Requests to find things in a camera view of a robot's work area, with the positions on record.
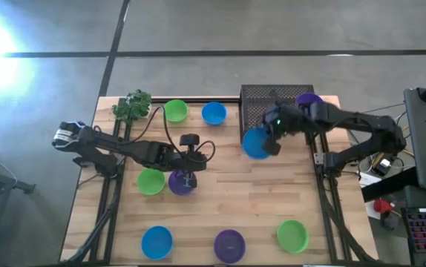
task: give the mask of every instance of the artificial plant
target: artificial plant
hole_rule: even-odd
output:
[[[116,119],[131,124],[140,117],[148,115],[151,103],[150,93],[137,89],[135,92],[129,93],[125,99],[121,99],[118,105],[113,105],[112,113]]]

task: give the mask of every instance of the gray floor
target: gray floor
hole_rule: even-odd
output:
[[[121,4],[0,0],[0,53],[109,51]],[[133,0],[119,46],[260,49],[426,49],[426,1]],[[58,260],[79,169],[74,155],[50,142],[62,120],[91,122],[106,61],[0,59],[0,161],[37,184],[33,195],[10,197],[0,265]],[[117,59],[107,95],[137,88],[155,96],[237,95],[242,84],[312,84],[319,94],[339,95],[343,108],[366,111],[402,102],[405,88],[426,87],[426,56]],[[380,258],[408,261],[392,245],[404,238],[375,223],[373,232]]]

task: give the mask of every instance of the wooden tabletop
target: wooden tabletop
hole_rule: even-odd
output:
[[[339,105],[337,96],[322,98]],[[103,132],[113,131],[111,106],[117,101],[117,97],[99,98],[93,125],[100,126]],[[203,122],[202,106],[189,105],[185,122],[168,125],[176,145],[180,135],[193,133],[200,135],[200,142],[210,139],[217,147],[208,168],[196,173],[198,187],[191,195],[177,196],[167,185],[158,195],[142,195],[137,189],[137,175],[143,167],[132,159],[127,161],[111,264],[217,264],[220,261],[214,254],[213,243],[217,234],[225,229],[239,231],[246,240],[246,253],[237,264],[329,263],[315,174],[304,135],[283,138],[278,156],[253,160],[241,150],[238,106],[226,104],[228,116],[219,127]],[[135,122],[131,138],[138,135],[145,124],[144,119]],[[161,115],[154,118],[143,138],[168,141]],[[343,129],[330,131],[327,138],[331,151],[349,147]],[[207,146],[202,152],[209,155],[212,150]],[[83,169],[80,181],[94,174],[94,169]],[[72,256],[93,229],[101,184],[102,178],[97,178],[77,191],[62,259]],[[340,177],[338,191],[348,229],[367,253],[377,258],[356,176]],[[288,254],[278,245],[276,232],[284,220],[299,220],[309,230],[309,247],[303,253]],[[167,227],[174,238],[170,255],[161,261],[149,260],[140,248],[143,234],[154,225]],[[340,251],[338,232],[336,229],[334,232]],[[100,256],[104,251],[104,238],[105,234],[100,243]]]

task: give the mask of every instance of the plastic bowl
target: plastic bowl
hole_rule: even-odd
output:
[[[188,105],[179,99],[168,101],[164,108],[169,122],[182,122],[189,112]]]
[[[295,100],[295,106],[306,104],[306,103],[313,103],[313,102],[322,102],[322,98],[320,96],[317,96],[314,93],[303,93],[300,96],[297,97]]]
[[[270,155],[261,146],[267,137],[266,130],[262,128],[249,129],[243,138],[244,152],[252,159],[266,159]]]
[[[151,260],[161,260],[168,256],[174,246],[171,232],[163,226],[149,228],[142,237],[142,252]]]
[[[166,183],[163,172],[146,168],[137,177],[137,187],[144,195],[155,195],[162,191]]]
[[[183,177],[185,173],[183,171],[172,171],[170,176],[168,177],[168,186],[170,190],[179,196],[185,196],[190,194],[194,188],[186,187],[183,183]],[[191,173],[191,178],[196,179],[196,175]]]
[[[225,230],[216,236],[214,252],[216,257],[226,264],[237,263],[246,252],[246,242],[237,231]]]
[[[226,118],[226,108],[219,102],[210,102],[203,106],[201,116],[209,125],[219,125]]]
[[[283,250],[301,253],[309,246],[309,232],[299,221],[287,220],[279,225],[278,241]]]

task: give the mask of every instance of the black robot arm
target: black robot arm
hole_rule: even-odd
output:
[[[132,158],[147,168],[159,171],[203,171],[207,158],[194,149],[199,143],[195,134],[180,137],[180,145],[187,145],[187,151],[176,151],[169,143],[155,141],[123,142],[120,138],[97,131],[82,122],[62,122],[53,138],[52,145],[60,151],[78,153],[81,158],[74,162],[92,162],[96,169],[108,177],[117,174],[119,159],[113,154],[104,154],[97,148]]]
[[[397,154],[406,147],[402,129],[391,117],[343,111],[327,102],[313,102],[298,108],[276,104],[263,115],[262,123],[269,135],[262,148],[272,155],[279,153],[281,146],[277,141],[287,134],[319,134],[335,127],[371,133],[367,141],[344,151],[318,155],[315,161],[323,164],[326,175],[340,176],[349,162],[377,152]]]

